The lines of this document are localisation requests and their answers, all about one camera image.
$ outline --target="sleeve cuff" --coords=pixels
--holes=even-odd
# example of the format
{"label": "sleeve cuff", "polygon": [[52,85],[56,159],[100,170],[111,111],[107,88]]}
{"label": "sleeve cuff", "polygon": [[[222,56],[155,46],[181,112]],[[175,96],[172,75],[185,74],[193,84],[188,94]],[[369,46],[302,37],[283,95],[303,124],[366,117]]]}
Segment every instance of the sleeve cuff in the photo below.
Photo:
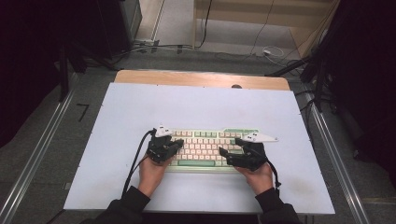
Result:
{"label": "sleeve cuff", "polygon": [[283,202],[276,194],[274,188],[268,189],[257,195],[256,200],[259,202],[264,214],[271,210],[281,209],[283,207]]}
{"label": "sleeve cuff", "polygon": [[138,213],[143,211],[149,201],[150,198],[134,186],[131,186],[126,194],[121,198],[121,203],[125,207]]}

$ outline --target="keyboard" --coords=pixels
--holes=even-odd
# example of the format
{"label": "keyboard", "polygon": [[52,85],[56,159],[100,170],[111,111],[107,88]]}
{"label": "keyboard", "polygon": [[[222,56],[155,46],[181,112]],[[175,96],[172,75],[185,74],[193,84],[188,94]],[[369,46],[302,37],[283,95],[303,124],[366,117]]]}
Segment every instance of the keyboard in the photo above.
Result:
{"label": "keyboard", "polygon": [[243,150],[235,144],[235,138],[249,133],[258,133],[257,129],[210,130],[173,130],[172,140],[183,139],[184,145],[174,156],[166,172],[193,173],[235,173],[219,154],[219,147],[231,153],[242,154]]}

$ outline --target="green spacebar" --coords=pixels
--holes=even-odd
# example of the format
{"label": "green spacebar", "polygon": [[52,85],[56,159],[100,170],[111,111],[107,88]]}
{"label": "green spacebar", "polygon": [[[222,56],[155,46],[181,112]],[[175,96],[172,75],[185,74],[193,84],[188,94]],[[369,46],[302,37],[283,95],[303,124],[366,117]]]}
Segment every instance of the green spacebar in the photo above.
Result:
{"label": "green spacebar", "polygon": [[214,161],[178,161],[179,166],[215,166]]}

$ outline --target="black sleeve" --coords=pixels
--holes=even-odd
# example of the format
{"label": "black sleeve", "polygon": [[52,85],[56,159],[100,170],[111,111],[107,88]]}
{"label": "black sleeve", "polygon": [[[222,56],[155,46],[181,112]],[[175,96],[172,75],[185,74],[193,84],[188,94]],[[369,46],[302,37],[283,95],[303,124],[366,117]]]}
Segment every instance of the black sleeve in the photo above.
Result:
{"label": "black sleeve", "polygon": [[142,222],[141,213],[149,203],[149,197],[135,187],[129,190],[120,200],[110,203],[107,210],[101,213],[95,220],[84,220],[82,223],[91,224],[136,224]]}
{"label": "black sleeve", "polygon": [[283,203],[274,188],[257,195],[256,200],[262,208],[262,224],[301,224],[293,206]]}

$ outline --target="person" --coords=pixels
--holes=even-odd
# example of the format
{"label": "person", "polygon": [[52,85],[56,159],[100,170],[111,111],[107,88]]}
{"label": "person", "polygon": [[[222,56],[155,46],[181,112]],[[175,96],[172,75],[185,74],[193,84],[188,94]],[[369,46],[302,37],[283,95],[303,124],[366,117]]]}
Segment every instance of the person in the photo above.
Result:
{"label": "person", "polygon": [[[131,186],[120,200],[112,201],[107,210],[97,218],[86,219],[80,224],[141,223],[141,213],[149,203],[152,193],[160,185],[166,166],[171,160],[160,165],[149,158],[143,159],[139,165],[140,180],[137,188]],[[256,200],[262,208],[262,224],[301,224],[292,205],[283,203],[276,194],[273,173],[268,163],[255,172],[241,167],[234,168],[246,177],[247,183],[256,194]]]}

